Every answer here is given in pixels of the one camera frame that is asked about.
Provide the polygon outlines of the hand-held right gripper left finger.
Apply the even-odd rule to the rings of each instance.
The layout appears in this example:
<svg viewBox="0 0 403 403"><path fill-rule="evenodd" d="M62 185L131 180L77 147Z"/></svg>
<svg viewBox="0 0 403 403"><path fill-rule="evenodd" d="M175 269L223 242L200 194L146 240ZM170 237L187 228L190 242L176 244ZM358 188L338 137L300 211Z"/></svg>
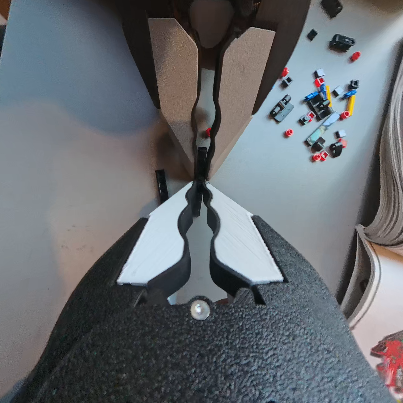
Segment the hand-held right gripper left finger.
<svg viewBox="0 0 403 403"><path fill-rule="evenodd" d="M187 238L191 226L192 182L149 214L117 284L160 290L170 304L176 304L191 273Z"/></svg>

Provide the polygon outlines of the pile of small brick pieces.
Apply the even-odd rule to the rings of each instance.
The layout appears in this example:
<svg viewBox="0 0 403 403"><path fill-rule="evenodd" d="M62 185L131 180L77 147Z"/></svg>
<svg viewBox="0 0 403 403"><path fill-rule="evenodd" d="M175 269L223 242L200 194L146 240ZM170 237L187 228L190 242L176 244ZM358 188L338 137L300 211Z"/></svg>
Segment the pile of small brick pieces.
<svg viewBox="0 0 403 403"><path fill-rule="evenodd" d="M314 71L314 78L315 91L307 94L303 99L309 111L300 117L299 124L303 127L313 120L320 123L317 129L304 140L304 144L310 149L311 161L322 162L328 158L338 158L347 147L346 132L343 129L335 132L335 141L329 145L326 144L324 136L333 124L352 117L360 81L351 79L347 91L344 91L341 86L336 86L331 91L330 86L326 84L323 68ZM341 113L333 108L333 98L346 101Z"/></svg>

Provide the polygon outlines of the open instruction booklet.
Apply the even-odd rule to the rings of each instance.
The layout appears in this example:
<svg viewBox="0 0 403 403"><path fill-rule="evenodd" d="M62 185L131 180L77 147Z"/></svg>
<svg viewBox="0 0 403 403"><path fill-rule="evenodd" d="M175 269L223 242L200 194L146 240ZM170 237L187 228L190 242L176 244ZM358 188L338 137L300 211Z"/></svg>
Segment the open instruction booklet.
<svg viewBox="0 0 403 403"><path fill-rule="evenodd" d="M373 222L356 226L356 255L341 302L349 328L395 402L402 402L402 46L382 126Z"/></svg>

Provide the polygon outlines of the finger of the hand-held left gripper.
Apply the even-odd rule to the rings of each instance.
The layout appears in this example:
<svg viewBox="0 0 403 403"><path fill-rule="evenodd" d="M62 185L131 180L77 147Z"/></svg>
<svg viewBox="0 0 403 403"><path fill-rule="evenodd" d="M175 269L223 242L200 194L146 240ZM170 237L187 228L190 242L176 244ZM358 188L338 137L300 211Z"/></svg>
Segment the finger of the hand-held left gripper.
<svg viewBox="0 0 403 403"><path fill-rule="evenodd" d="M198 99L199 53L175 18L149 18L160 110L186 171L194 177L192 112Z"/></svg>
<svg viewBox="0 0 403 403"><path fill-rule="evenodd" d="M252 119L275 31L250 27L233 33L220 52L213 87L216 108L205 178L221 167Z"/></svg>

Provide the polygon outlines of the short black brick liftarm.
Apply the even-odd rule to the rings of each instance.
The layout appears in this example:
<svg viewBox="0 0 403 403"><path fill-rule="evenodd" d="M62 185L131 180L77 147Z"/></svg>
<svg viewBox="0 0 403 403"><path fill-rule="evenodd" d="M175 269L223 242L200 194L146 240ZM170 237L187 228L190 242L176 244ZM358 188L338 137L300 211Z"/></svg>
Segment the short black brick liftarm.
<svg viewBox="0 0 403 403"><path fill-rule="evenodd" d="M343 9L340 0L321 0L320 5L329 18L335 18Z"/></svg>

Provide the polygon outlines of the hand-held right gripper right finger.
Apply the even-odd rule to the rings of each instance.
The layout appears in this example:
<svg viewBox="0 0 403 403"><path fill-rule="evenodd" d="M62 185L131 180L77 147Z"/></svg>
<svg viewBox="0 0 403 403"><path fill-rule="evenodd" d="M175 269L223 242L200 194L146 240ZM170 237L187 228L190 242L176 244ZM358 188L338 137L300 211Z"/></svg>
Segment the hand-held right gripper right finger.
<svg viewBox="0 0 403 403"><path fill-rule="evenodd" d="M204 183L204 204L212 231L212 281L233 299L239 290L246 289L256 305L265 305L258 286L282 284L285 275L255 225L253 214L209 182Z"/></svg>

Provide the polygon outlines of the black pin connector brick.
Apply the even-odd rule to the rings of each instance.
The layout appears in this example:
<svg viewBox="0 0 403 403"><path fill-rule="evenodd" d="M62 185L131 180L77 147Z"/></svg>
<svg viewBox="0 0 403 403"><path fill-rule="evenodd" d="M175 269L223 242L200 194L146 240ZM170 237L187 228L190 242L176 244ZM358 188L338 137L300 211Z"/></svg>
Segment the black pin connector brick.
<svg viewBox="0 0 403 403"><path fill-rule="evenodd" d="M337 52L347 52L356 43L354 38L335 34L329 42L329 48Z"/></svg>

